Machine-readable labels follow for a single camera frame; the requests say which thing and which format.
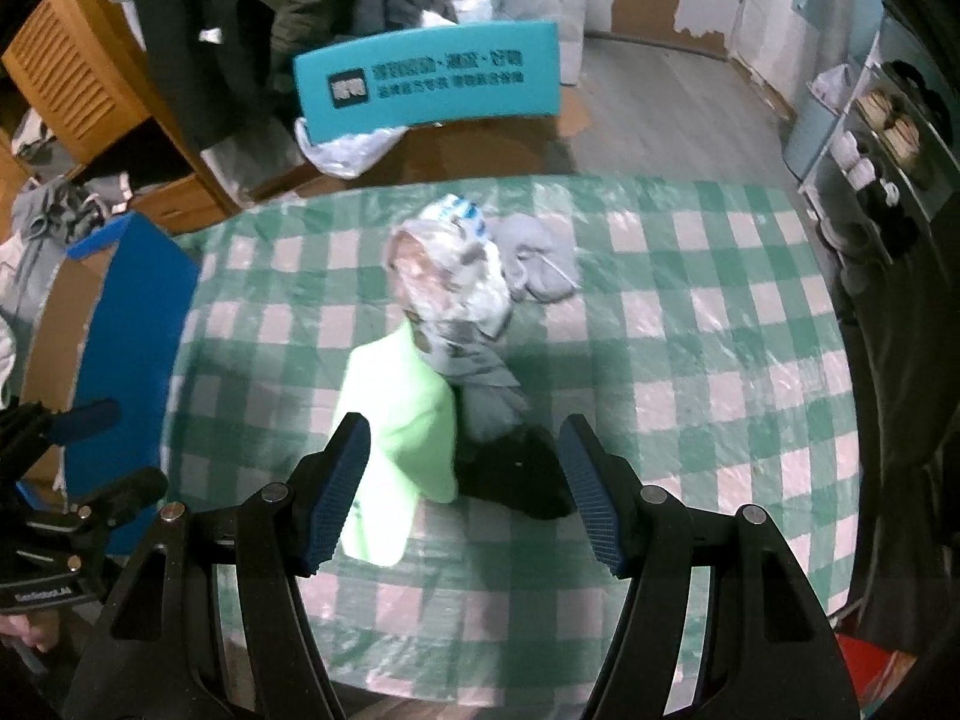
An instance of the blue gripper pad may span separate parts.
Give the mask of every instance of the blue gripper pad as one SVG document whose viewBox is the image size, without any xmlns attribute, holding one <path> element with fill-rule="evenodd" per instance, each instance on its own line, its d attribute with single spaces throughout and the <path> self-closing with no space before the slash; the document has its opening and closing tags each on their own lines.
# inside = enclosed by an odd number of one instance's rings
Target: blue gripper pad
<svg viewBox="0 0 960 720">
<path fill-rule="evenodd" d="M 333 469 L 307 523 L 308 537 L 302 561 L 311 574 L 333 557 L 350 505 L 367 469 L 370 442 L 370 423 L 358 413 L 348 413 L 323 450 L 323 459 L 333 463 Z"/>
<path fill-rule="evenodd" d="M 593 555 L 617 577 L 642 554 L 637 506 L 642 484 L 627 461 L 608 455 L 582 415 L 560 426 L 557 457 L 587 529 Z"/>
</svg>

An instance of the checkered tablecloth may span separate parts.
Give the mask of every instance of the checkered tablecloth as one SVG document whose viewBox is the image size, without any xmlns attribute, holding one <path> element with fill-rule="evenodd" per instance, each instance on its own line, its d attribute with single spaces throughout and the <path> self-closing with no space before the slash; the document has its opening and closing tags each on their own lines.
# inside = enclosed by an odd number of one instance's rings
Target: checkered tablecloth
<svg viewBox="0 0 960 720">
<path fill-rule="evenodd" d="M 203 258 L 166 426 L 173 494 L 211 508 L 323 447 L 350 348 L 397 317 L 392 224 L 457 191 L 575 243 L 582 292 L 515 309 L 504 357 L 554 428 L 583 413 L 608 451 L 686 504 L 770 512 L 826 608 L 856 536 L 851 381 L 827 288 L 780 191 L 590 176 L 346 191 L 248 211 L 181 238 Z M 241 628 L 224 570 L 224 630 Z M 694 578 L 675 695 L 689 692 L 707 575 Z M 587 698 L 626 586 L 578 517 L 421 503 L 406 555 L 343 555 L 301 583 L 335 680 L 464 704 Z"/>
</svg>

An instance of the metal bolt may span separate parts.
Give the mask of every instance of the metal bolt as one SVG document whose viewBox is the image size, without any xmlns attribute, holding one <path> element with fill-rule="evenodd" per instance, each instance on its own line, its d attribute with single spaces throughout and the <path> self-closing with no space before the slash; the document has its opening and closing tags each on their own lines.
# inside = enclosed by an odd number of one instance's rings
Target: metal bolt
<svg viewBox="0 0 960 720">
<path fill-rule="evenodd" d="M 640 497 L 647 503 L 652 503 L 656 506 L 656 504 L 661 504 L 666 500 L 666 490 L 656 485 L 645 485 L 643 490 L 640 490 Z"/>
<path fill-rule="evenodd" d="M 160 519 L 164 522 L 173 522 L 175 519 L 183 517 L 184 512 L 186 512 L 184 504 L 181 504 L 179 501 L 174 501 L 173 503 L 168 503 L 160 510 Z"/>
<path fill-rule="evenodd" d="M 287 487 L 282 482 L 271 482 L 267 487 L 263 488 L 260 491 L 260 497 L 263 498 L 267 503 L 280 503 L 287 493 L 290 492 L 290 488 Z"/>
<path fill-rule="evenodd" d="M 750 504 L 743 508 L 743 518 L 754 525 L 762 525 L 767 521 L 767 512 L 758 506 Z"/>
</svg>

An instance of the green and white tablecloth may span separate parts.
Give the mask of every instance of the green and white tablecloth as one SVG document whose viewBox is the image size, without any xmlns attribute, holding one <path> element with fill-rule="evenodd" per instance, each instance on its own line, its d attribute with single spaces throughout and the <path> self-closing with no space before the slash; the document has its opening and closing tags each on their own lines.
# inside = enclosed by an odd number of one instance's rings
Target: green and white tablecloth
<svg viewBox="0 0 960 720">
<path fill-rule="evenodd" d="M 686 504 L 770 512 L 826 608 L 842 604 L 857 511 L 851 381 L 827 288 L 780 191 L 590 176 L 345 191 L 248 211 L 181 238 L 203 258 L 166 428 L 174 495 L 234 504 L 325 444 L 350 348 L 391 309 L 392 224 L 457 191 L 575 242 L 582 293 L 515 309 L 505 359 L 532 418 L 583 413 L 608 451 Z M 238 635 L 232 575 L 224 630 Z M 676 675 L 702 646 L 698 573 Z M 335 680 L 463 704 L 587 698 L 626 591 L 578 517 L 534 522 L 421 503 L 404 559 L 343 555 L 301 583 Z"/>
</svg>

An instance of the teal cardboard box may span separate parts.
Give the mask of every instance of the teal cardboard box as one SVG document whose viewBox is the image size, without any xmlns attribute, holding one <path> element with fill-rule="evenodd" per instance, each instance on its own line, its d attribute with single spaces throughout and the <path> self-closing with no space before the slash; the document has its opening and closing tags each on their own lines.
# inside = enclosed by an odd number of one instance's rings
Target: teal cardboard box
<svg viewBox="0 0 960 720">
<path fill-rule="evenodd" d="M 560 111 L 555 22 L 405 29 L 305 53 L 296 90 L 313 143 L 426 122 Z"/>
</svg>

